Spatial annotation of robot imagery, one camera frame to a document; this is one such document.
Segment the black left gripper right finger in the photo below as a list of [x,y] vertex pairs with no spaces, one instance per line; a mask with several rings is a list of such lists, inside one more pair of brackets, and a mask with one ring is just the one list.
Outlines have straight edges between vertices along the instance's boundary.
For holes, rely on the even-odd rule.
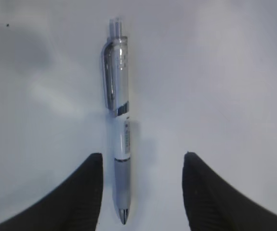
[[182,190],[192,231],[277,231],[277,214],[232,187],[196,153],[184,155]]

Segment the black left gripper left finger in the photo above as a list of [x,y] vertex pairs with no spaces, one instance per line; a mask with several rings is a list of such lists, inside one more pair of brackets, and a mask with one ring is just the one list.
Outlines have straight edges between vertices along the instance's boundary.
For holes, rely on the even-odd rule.
[[103,156],[93,153],[53,191],[0,223],[0,231],[94,231],[103,188]]

